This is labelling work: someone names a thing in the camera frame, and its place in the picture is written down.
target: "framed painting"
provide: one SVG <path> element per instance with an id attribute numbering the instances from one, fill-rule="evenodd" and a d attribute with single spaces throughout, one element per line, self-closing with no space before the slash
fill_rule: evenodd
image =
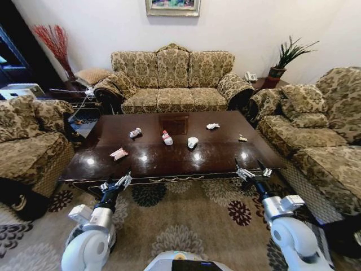
<path id="1" fill-rule="evenodd" d="M 146 0 L 148 16 L 199 16 L 201 0 Z"/>

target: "floral upholstered sofa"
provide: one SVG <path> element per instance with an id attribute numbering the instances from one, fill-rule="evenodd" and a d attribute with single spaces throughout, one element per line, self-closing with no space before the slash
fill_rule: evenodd
<path id="1" fill-rule="evenodd" d="M 74 154 L 62 100 L 20 96 L 0 101 L 0 225 L 34 220 L 47 210 L 56 180 Z"/>
<path id="2" fill-rule="evenodd" d="M 95 85 L 107 113 L 223 111 L 246 105 L 253 87 L 232 73 L 226 51 L 114 52 L 111 74 Z"/>
<path id="3" fill-rule="evenodd" d="M 248 107 L 284 160 L 282 175 L 337 237 L 334 247 L 361 256 L 361 68 L 334 68 L 315 86 L 261 90 Z"/>

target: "cable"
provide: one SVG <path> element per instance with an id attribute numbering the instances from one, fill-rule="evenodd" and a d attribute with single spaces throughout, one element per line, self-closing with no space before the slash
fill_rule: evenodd
<path id="1" fill-rule="evenodd" d="M 75 111 L 75 113 L 71 117 L 68 118 L 69 122 L 75 117 L 76 114 L 78 114 L 79 110 L 84 105 L 85 100 L 88 99 L 88 100 L 92 101 L 93 97 L 94 97 L 94 92 L 93 92 L 94 90 L 93 90 L 93 88 L 91 86 L 88 86 L 85 91 L 72 91 L 72 90 L 65 90 L 65 89 L 50 89 L 50 91 L 52 91 L 52 90 L 55 90 L 55 91 L 58 91 L 58 92 L 71 92 L 71 93 L 85 93 L 86 94 L 86 96 L 84 97 L 84 100 L 82 101 L 82 103 L 79 106 L 78 110 Z"/>

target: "white robot body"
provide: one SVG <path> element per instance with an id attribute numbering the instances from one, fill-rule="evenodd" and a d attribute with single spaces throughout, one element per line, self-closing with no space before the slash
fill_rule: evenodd
<path id="1" fill-rule="evenodd" d="M 293 211 L 304 204 L 298 195 L 280 197 L 268 192 L 263 178 L 269 178 L 272 170 L 265 169 L 263 175 L 255 176 L 237 165 L 237 174 L 247 183 L 254 183 L 265 208 L 265 219 L 271 227 L 271 235 L 280 247 L 289 271 L 331 271 L 327 260 L 317 245 L 317 240 L 304 223 L 291 217 Z M 84 206 L 75 207 L 69 216 L 84 223 L 84 233 L 75 237 L 65 249 L 61 260 L 63 271 L 100 271 L 108 260 L 111 247 L 115 244 L 116 233 L 112 222 L 115 202 L 121 189 L 130 184 L 130 172 L 114 184 L 101 185 L 102 201 L 95 206 L 89 215 Z M 173 264 L 207 265 L 218 267 L 221 271 L 232 271 L 224 264 L 204 261 L 200 256 L 183 252 L 168 251 L 159 254 L 144 271 L 170 271 Z"/>

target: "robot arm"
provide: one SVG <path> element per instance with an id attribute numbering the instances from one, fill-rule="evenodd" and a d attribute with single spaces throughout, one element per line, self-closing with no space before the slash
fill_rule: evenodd
<path id="1" fill-rule="evenodd" d="M 274 242 L 280 247 L 289 266 L 289 271 L 332 270 L 318 247 L 313 231 L 303 222 L 295 219 L 293 211 L 304 205 L 298 195 L 281 199 L 270 191 L 266 181 L 272 170 L 265 169 L 260 163 L 263 174 L 256 176 L 237 166 L 237 174 L 244 180 L 243 189 L 254 185 L 265 208 L 265 219 L 270 225 Z"/>
<path id="2" fill-rule="evenodd" d="M 82 234 L 66 247 L 61 258 L 63 271 L 100 271 L 115 244 L 116 232 L 112 222 L 120 191 L 131 183 L 130 172 L 116 183 L 101 185 L 103 198 L 92 211 L 88 206 L 75 206 L 69 217 L 83 225 Z"/>
<path id="3" fill-rule="evenodd" d="M 107 236 L 99 230 L 89 230 L 75 237 L 65 249 L 61 268 L 99 271 L 109 256 Z"/>

